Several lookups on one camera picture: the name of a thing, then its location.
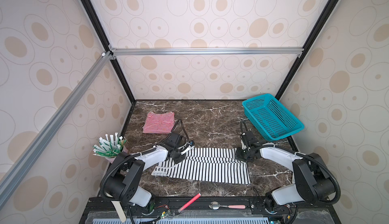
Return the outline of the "red white striped tank top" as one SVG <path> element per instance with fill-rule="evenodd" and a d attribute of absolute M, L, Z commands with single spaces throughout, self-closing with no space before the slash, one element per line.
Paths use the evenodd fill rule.
<path fill-rule="evenodd" d="M 145 125 L 143 126 L 143 133 L 168 134 L 172 131 L 174 125 L 174 112 L 168 112 L 164 114 L 149 112 L 146 117 Z"/>

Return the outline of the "black white striped tank top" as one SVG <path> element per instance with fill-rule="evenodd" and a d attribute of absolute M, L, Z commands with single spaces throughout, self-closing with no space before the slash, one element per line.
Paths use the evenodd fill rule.
<path fill-rule="evenodd" d="M 236 151 L 236 148 L 194 148 L 178 164 L 172 159 L 159 163 L 152 176 L 248 185 L 251 180 L 247 163 L 236 158 Z"/>

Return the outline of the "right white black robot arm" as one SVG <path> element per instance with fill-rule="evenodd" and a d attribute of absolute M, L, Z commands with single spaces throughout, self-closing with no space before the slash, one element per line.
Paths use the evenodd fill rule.
<path fill-rule="evenodd" d="M 293 203 L 335 204 L 340 200 L 341 188 L 336 177 L 327 168 L 320 155 L 294 152 L 265 140 L 259 141 L 245 121 L 240 122 L 242 147 L 237 159 L 254 162 L 271 160 L 293 172 L 295 183 L 268 192 L 263 205 L 271 212 L 277 207 Z"/>

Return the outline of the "teal plastic basket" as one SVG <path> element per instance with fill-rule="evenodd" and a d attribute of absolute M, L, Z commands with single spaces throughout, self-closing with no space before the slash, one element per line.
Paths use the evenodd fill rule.
<path fill-rule="evenodd" d="M 268 142 L 287 138 L 304 129 L 304 124 L 271 94 L 242 102 L 244 113 Z"/>

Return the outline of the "pink marker pen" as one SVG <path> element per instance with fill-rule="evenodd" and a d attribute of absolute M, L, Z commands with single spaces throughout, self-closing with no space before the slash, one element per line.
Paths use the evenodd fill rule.
<path fill-rule="evenodd" d="M 187 203 L 185 203 L 181 208 L 178 209 L 178 213 L 182 213 L 186 208 L 192 205 L 197 199 L 201 197 L 201 194 L 198 193 L 193 198 L 191 198 Z"/>

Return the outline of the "pink cup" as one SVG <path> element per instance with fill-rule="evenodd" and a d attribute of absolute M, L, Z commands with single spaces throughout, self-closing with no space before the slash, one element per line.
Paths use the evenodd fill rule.
<path fill-rule="evenodd" d="M 106 160 L 109 162 L 109 163 L 113 163 L 114 160 L 116 159 L 116 157 L 113 157 L 113 158 L 106 158 Z"/>

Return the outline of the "green white straws bundle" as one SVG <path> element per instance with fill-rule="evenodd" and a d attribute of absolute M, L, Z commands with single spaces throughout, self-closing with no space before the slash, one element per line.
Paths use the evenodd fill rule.
<path fill-rule="evenodd" d="M 119 133 L 105 135 L 105 138 L 100 137 L 98 144 L 94 145 L 93 153 L 95 156 L 104 158 L 115 158 L 119 153 L 124 151 L 126 139 L 119 136 Z"/>

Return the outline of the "wooden spatula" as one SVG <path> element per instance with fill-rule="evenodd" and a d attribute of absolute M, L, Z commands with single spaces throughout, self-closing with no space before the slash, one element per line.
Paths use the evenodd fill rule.
<path fill-rule="evenodd" d="M 127 217 L 126 217 L 126 214 L 123 210 L 123 207 L 121 206 L 121 203 L 119 201 L 111 201 L 118 216 L 119 216 L 119 219 L 122 223 L 125 223 L 126 220 L 127 220 Z"/>

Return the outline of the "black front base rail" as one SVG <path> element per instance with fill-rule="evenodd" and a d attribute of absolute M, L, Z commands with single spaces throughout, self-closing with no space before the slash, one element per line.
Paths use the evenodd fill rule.
<path fill-rule="evenodd" d="M 126 224 L 339 224 L 332 205 L 287 204 L 270 213 L 259 197 L 200 197 L 182 213 L 178 213 L 189 197 L 157 197 L 154 210 L 146 214 L 139 206 L 123 207 Z M 221 205 L 245 205 L 245 209 L 212 210 L 216 201 Z"/>

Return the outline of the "pink handled metal spoon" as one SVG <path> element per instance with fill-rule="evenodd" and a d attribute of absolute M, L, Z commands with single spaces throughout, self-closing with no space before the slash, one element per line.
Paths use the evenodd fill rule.
<path fill-rule="evenodd" d="M 228 208 L 228 209 L 245 209 L 245 205 L 221 205 L 220 203 L 213 201 L 210 203 L 209 207 L 212 210 L 219 210 L 221 208 Z"/>

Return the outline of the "horizontal aluminium back rail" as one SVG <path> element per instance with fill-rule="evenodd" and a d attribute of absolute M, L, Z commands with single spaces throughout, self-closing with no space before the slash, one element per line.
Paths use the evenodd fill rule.
<path fill-rule="evenodd" d="M 264 54 L 302 54 L 303 47 L 264 47 L 264 48 L 159 48 L 135 49 L 113 48 L 115 56 L 151 55 L 264 55 Z"/>

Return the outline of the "left black corner post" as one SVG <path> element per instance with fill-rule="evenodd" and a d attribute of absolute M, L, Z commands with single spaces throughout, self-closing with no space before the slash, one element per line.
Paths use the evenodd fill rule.
<path fill-rule="evenodd" d="M 91 0 L 80 0 L 80 1 L 84 7 L 84 10 L 85 10 L 93 28 L 94 28 L 94 31 L 96 32 L 104 50 L 108 51 L 108 52 L 112 52 L 112 49 L 110 48 L 110 42 L 106 36 L 104 28 L 100 22 L 100 19 L 97 16 L 97 13 L 93 7 Z M 132 104 L 134 104 L 136 102 L 136 99 L 135 99 L 135 97 L 134 97 L 134 95 L 129 87 L 129 84 L 124 76 L 124 73 L 120 67 L 118 60 L 116 58 L 113 58 L 110 61 L 111 61 L 111 64 L 114 68 L 116 75 L 119 78 L 119 81 L 120 81 L 125 93 L 127 94 L 127 97 L 129 98 L 130 102 Z"/>

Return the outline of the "black corner post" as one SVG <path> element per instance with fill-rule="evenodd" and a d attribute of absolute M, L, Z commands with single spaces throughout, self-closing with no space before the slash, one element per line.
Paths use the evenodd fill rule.
<path fill-rule="evenodd" d="M 94 31 L 96 32 L 104 50 L 108 51 L 108 52 L 112 52 L 112 49 L 110 48 L 110 42 L 106 36 L 104 28 L 100 22 L 100 19 L 97 16 L 97 13 L 93 7 L 91 0 L 80 0 L 80 1 L 84 7 L 84 10 L 85 10 L 93 28 L 94 28 Z M 111 61 L 111 64 L 114 68 L 116 75 L 119 78 L 119 81 L 120 81 L 125 93 L 127 94 L 127 97 L 129 98 L 130 102 L 132 104 L 134 104 L 136 102 L 136 99 L 135 99 L 135 97 L 134 97 L 134 95 L 129 87 L 129 84 L 124 76 L 124 73 L 120 67 L 118 60 L 116 58 L 113 58 L 110 61 Z"/>
<path fill-rule="evenodd" d="M 291 83 L 292 79 L 296 75 L 298 69 L 300 68 L 301 64 L 303 63 L 305 57 L 308 55 L 310 49 L 312 48 L 313 44 L 315 43 L 316 39 L 318 38 L 320 32 L 322 31 L 323 27 L 327 23 L 329 17 L 335 10 L 335 7 L 337 6 L 338 2 L 340 0 L 328 0 L 326 5 L 324 6 L 323 11 L 321 12 L 318 21 L 313 26 L 313 29 L 311 33 L 309 34 L 306 42 L 303 45 L 303 52 L 300 56 L 296 58 L 294 61 L 291 69 L 289 70 L 285 80 L 283 81 L 280 89 L 278 90 L 277 94 L 275 95 L 275 98 L 277 100 L 280 100 L 282 96 L 284 95 L 286 89 L 288 88 L 289 84 Z"/>

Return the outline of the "diagonal aluminium left rail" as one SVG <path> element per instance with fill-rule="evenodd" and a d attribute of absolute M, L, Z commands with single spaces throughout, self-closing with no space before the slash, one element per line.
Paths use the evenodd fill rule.
<path fill-rule="evenodd" d="M 103 69 L 105 64 L 110 61 L 112 55 L 113 52 L 106 51 L 104 55 L 94 63 L 87 74 L 66 98 L 61 107 L 50 118 L 47 124 L 37 134 L 31 144 L 26 148 L 23 154 L 5 175 L 1 181 L 1 208 L 3 208 L 9 201 L 12 194 L 31 170 L 32 166 L 40 157 L 44 149 L 50 143 L 64 121 L 68 118 L 69 114 L 84 96 L 85 92 L 89 89 L 97 75 Z"/>

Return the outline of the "right black corner post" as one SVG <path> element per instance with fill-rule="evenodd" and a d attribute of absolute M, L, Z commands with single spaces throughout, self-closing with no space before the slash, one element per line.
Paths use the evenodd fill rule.
<path fill-rule="evenodd" d="M 315 43 L 316 39 L 318 38 L 320 32 L 322 31 L 323 27 L 327 23 L 329 17 L 335 10 L 335 7 L 337 6 L 338 2 L 340 0 L 328 0 L 326 5 L 324 6 L 323 11 L 321 12 L 318 21 L 313 26 L 313 29 L 311 33 L 309 34 L 306 42 L 303 45 L 303 52 L 300 56 L 296 58 L 294 61 L 291 69 L 289 70 L 285 80 L 283 81 L 280 89 L 278 90 L 277 94 L 275 95 L 275 98 L 277 100 L 280 100 L 282 96 L 284 95 L 286 89 L 288 88 L 289 84 L 291 83 L 292 79 L 296 75 L 298 69 L 300 68 L 301 64 L 303 63 L 305 57 L 308 55 L 310 49 L 312 48 L 313 44 Z"/>

